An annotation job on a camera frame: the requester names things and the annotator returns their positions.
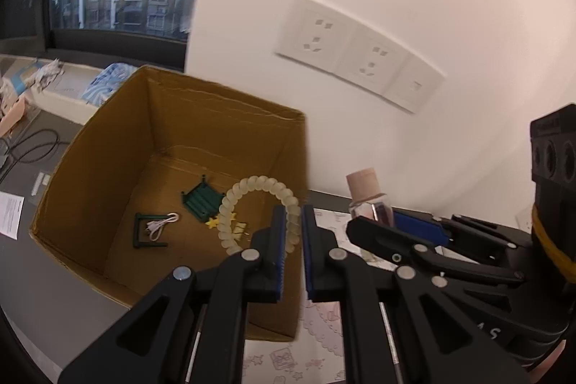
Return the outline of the small clear bottle pink cap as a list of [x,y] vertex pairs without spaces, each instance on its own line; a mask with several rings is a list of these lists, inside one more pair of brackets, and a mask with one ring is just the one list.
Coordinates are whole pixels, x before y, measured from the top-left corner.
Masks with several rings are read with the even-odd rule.
[[347,186],[351,192],[352,218],[363,216],[384,226],[395,226],[388,195],[381,190],[374,168],[350,173],[347,175]]

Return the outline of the pink patterned table mat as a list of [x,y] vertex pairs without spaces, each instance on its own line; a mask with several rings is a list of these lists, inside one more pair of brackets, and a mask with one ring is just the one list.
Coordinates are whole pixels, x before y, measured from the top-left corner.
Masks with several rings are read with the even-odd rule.
[[291,342],[245,344],[244,383],[334,383],[346,379],[340,306],[314,303],[301,294],[296,337]]

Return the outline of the yellow star stickers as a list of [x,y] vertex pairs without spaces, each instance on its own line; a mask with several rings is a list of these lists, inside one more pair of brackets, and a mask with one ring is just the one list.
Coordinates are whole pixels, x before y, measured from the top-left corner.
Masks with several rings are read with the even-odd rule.
[[[231,221],[235,221],[236,220],[236,213],[232,212],[231,216],[230,216],[230,220]],[[213,229],[216,228],[219,224],[219,216],[215,215],[213,217],[210,217],[206,222],[205,225],[209,228],[209,229]]]

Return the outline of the small beige packet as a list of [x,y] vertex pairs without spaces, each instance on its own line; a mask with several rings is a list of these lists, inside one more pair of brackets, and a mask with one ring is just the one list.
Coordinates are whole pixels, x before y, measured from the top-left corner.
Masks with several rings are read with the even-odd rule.
[[244,222],[236,222],[232,230],[232,235],[236,239],[241,239],[243,236],[247,236],[246,232],[247,224]]

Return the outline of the dark green slatted toy bench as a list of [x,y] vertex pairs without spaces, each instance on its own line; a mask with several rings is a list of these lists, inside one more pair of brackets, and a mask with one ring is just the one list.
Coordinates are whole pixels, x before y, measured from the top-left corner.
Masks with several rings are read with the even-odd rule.
[[214,189],[206,175],[188,192],[181,192],[181,203],[201,223],[207,222],[219,212],[225,194]]

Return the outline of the brown cardboard box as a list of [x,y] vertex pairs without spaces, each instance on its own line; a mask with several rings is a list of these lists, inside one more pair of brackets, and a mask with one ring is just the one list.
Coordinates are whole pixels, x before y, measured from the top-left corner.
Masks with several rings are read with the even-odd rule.
[[[216,229],[181,203],[206,175],[225,192],[268,176],[307,195],[303,112],[192,76],[138,69],[66,148],[31,238],[93,289],[135,305],[172,269],[226,258]],[[159,241],[134,249],[135,214],[168,215]]]

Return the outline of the white paper sheet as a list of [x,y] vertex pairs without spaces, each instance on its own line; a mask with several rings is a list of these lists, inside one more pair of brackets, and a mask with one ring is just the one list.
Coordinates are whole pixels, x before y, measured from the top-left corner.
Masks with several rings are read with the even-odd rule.
[[19,233],[24,198],[0,192],[0,233],[16,240]]

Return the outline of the blue white patterned bag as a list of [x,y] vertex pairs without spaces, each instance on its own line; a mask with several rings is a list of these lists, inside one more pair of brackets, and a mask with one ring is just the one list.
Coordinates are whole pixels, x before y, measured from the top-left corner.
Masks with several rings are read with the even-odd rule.
[[114,62],[89,82],[81,99],[94,106],[104,104],[137,70],[125,62]]

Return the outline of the dark green frame stand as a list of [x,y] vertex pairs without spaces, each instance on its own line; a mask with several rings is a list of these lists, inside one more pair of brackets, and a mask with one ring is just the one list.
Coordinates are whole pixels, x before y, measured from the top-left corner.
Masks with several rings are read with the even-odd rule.
[[132,247],[134,249],[166,248],[167,243],[160,242],[168,215],[143,214],[137,212],[134,217]]

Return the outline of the white triple wall socket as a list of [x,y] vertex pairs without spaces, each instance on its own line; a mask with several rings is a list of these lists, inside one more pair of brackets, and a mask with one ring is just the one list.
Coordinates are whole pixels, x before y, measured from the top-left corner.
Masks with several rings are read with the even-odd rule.
[[331,73],[415,114],[445,75],[386,35],[316,0],[295,0],[276,54]]

